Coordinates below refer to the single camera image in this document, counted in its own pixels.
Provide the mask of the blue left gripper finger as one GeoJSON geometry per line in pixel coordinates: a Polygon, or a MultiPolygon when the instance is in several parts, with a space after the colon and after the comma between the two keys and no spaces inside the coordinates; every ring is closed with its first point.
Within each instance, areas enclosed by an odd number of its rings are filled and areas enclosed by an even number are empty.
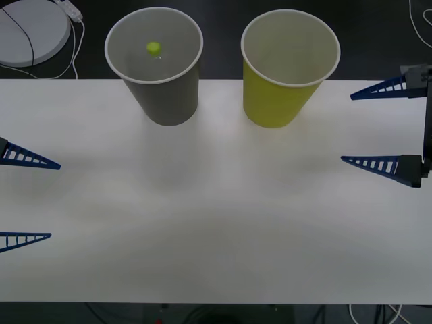
{"type": "Polygon", "coordinates": [[[61,165],[1,138],[1,165],[60,170],[61,165]]]}
{"type": "Polygon", "coordinates": [[[46,240],[51,236],[51,233],[1,232],[0,252],[8,252],[10,250],[34,244],[46,240]]]}

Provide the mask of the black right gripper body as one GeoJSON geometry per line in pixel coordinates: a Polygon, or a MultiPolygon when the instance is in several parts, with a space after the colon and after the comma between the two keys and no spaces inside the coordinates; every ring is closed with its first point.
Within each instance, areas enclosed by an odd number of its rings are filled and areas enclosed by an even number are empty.
{"type": "Polygon", "coordinates": [[[431,93],[428,93],[426,110],[425,110],[422,177],[427,178],[429,176],[430,171],[431,171],[431,93]]]}

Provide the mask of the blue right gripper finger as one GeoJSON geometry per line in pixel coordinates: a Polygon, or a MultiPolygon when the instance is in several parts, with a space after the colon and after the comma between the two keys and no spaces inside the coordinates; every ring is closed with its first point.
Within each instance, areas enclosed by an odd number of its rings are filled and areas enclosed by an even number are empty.
{"type": "Polygon", "coordinates": [[[400,75],[350,95],[355,100],[421,98],[427,96],[431,65],[401,65],[400,75]]]}
{"type": "Polygon", "coordinates": [[[341,160],[411,188],[421,187],[422,157],[420,155],[341,156],[341,160]]]}

